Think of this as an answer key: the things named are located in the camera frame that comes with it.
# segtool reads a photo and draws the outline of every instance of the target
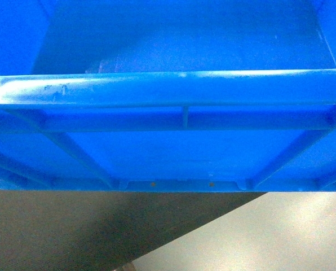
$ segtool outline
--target blue plastic crate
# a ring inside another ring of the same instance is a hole
[[[336,3],[61,1],[31,54],[0,189],[336,191]]]

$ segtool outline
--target gray floor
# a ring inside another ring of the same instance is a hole
[[[0,191],[0,270],[111,270],[260,195]]]

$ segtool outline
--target blue plastic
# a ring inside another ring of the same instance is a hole
[[[34,67],[0,67],[0,189],[336,191],[336,6],[70,4]],[[110,73],[27,75],[89,69],[92,36]]]

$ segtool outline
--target plastic bin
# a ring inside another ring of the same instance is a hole
[[[336,1],[37,9],[0,17],[0,189],[336,191]]]

